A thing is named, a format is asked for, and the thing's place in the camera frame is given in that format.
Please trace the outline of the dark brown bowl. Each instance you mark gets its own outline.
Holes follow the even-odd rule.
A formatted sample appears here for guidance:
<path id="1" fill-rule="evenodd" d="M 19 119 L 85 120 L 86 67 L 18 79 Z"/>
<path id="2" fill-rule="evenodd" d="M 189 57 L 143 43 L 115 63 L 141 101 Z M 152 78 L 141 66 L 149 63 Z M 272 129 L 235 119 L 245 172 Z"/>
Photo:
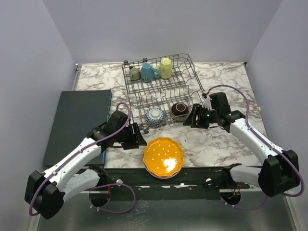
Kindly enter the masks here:
<path id="1" fill-rule="evenodd" d="M 184 121 L 189 115 L 190 111 L 186 104 L 179 102 L 172 105 L 170 115 L 176 122 Z"/>

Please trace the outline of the blue mug white inside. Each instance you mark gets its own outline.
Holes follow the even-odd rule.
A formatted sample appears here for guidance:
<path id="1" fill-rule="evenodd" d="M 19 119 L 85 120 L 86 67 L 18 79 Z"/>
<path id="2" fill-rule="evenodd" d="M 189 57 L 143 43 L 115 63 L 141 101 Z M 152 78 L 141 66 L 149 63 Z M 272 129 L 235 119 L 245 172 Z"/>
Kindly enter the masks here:
<path id="1" fill-rule="evenodd" d="M 153 68 L 150 63 L 143 63 L 140 70 L 141 79 L 143 82 L 151 82 L 160 77 L 160 73 L 157 69 Z"/>

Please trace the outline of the grey wire dish rack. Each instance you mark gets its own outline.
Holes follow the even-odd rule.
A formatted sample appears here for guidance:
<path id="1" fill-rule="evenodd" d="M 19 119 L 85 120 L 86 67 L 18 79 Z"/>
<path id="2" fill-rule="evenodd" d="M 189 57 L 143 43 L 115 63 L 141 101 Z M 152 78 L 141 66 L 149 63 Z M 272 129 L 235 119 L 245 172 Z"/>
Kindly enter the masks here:
<path id="1" fill-rule="evenodd" d="M 202 93 L 205 90 L 190 56 L 185 53 L 168 56 L 172 62 L 170 79 L 156 78 L 151 82 L 130 79 L 129 71 L 132 68 L 140 70 L 144 62 L 149 62 L 153 68 L 157 68 L 162 58 L 143 58 L 139 61 L 124 60 L 122 63 L 133 121 L 138 123 L 139 129 L 145 134 L 149 133 L 151 128 L 175 124 L 180 120 L 171 114 L 171 107 L 174 104 L 183 103 L 191 111 L 195 103 L 203 103 Z M 165 118 L 156 125 L 154 122 L 146 120 L 146 113 L 152 108 L 159 108 L 165 113 Z"/>

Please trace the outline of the orange blue patterned bowl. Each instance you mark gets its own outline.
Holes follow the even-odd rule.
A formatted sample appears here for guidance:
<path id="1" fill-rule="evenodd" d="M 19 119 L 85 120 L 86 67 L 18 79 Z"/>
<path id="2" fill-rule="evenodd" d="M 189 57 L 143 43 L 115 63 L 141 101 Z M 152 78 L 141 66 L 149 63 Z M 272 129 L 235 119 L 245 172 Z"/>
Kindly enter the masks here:
<path id="1" fill-rule="evenodd" d="M 145 114 L 147 125 L 151 128 L 162 126 L 165 118 L 166 114 L 160 108 L 150 108 Z"/>

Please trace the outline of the small grey cup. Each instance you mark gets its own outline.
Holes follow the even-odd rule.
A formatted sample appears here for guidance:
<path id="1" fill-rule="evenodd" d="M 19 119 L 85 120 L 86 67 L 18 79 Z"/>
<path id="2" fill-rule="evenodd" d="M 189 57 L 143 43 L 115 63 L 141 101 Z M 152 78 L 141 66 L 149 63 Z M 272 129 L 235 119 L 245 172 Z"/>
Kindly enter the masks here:
<path id="1" fill-rule="evenodd" d="M 140 78 L 141 78 L 140 70 L 135 67 L 130 67 L 129 68 L 129 79 L 133 81 L 133 80 L 138 80 Z"/>

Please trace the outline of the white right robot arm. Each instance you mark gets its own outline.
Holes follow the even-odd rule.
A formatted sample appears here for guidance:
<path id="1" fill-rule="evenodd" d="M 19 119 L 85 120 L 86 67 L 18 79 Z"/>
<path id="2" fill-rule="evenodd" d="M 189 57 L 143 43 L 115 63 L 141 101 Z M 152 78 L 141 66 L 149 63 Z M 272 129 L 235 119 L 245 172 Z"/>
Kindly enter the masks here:
<path id="1" fill-rule="evenodd" d="M 222 185 L 228 189 L 239 182 L 260 187 L 263 193 L 274 197 L 300 184 L 298 156 L 293 150 L 283 150 L 274 145 L 246 121 L 238 110 L 232 111 L 225 93 L 202 95 L 205 103 L 193 105 L 183 125 L 208 129 L 217 124 L 237 137 L 258 159 L 261 167 L 232 164 L 222 171 Z"/>

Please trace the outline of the pink plate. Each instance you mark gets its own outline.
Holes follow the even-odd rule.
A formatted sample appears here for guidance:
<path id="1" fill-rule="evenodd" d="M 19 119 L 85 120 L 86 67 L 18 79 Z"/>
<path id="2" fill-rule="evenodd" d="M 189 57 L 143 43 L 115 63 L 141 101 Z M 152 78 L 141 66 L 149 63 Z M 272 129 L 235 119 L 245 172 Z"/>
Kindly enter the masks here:
<path id="1" fill-rule="evenodd" d="M 145 167 L 145 169 L 147 170 L 147 172 L 155 177 L 155 178 L 158 178 L 158 179 L 170 179 L 170 178 L 173 178 L 175 177 L 176 175 L 178 175 L 180 173 L 180 171 L 182 170 L 182 168 L 180 169 L 176 169 L 171 171 L 170 172 L 166 172 L 166 168 L 163 167 L 162 169 L 160 169 L 159 167 L 153 167 L 153 168 L 148 168 L 148 167 Z"/>

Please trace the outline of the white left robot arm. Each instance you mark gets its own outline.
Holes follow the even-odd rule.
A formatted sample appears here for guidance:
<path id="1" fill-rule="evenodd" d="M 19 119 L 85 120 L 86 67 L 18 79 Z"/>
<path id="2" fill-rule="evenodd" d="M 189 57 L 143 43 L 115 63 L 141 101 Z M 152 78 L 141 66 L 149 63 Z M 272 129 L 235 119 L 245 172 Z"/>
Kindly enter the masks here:
<path id="1" fill-rule="evenodd" d="M 80 192 L 108 187 L 107 173 L 102 167 L 89 167 L 82 173 L 79 171 L 114 143 L 120 143 L 125 150 L 147 145 L 138 124 L 131 123 L 130 116 L 116 110 L 107 122 L 91 129 L 82 142 L 60 162 L 42 173 L 32 172 L 25 192 L 29 215 L 42 215 L 50 219 L 68 199 Z"/>

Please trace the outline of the pale yellow mug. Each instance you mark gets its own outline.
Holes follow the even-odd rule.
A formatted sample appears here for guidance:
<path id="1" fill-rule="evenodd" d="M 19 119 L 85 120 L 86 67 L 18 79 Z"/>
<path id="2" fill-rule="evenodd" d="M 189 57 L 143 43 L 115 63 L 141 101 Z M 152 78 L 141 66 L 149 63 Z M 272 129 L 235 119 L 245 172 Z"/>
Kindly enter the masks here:
<path id="1" fill-rule="evenodd" d="M 161 78 L 163 79 L 171 78 L 172 68 L 173 68 L 172 61 L 167 57 L 162 58 L 159 65 L 159 72 Z"/>

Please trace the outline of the orange polka dot plate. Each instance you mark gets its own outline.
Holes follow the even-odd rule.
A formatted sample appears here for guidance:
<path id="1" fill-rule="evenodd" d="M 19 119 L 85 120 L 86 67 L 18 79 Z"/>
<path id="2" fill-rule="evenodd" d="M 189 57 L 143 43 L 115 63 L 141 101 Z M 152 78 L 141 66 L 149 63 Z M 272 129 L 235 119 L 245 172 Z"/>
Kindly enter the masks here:
<path id="1" fill-rule="evenodd" d="M 145 167 L 165 167 L 166 172 L 182 168 L 184 154 L 181 146 L 169 137 L 158 137 L 150 141 L 143 150 Z"/>

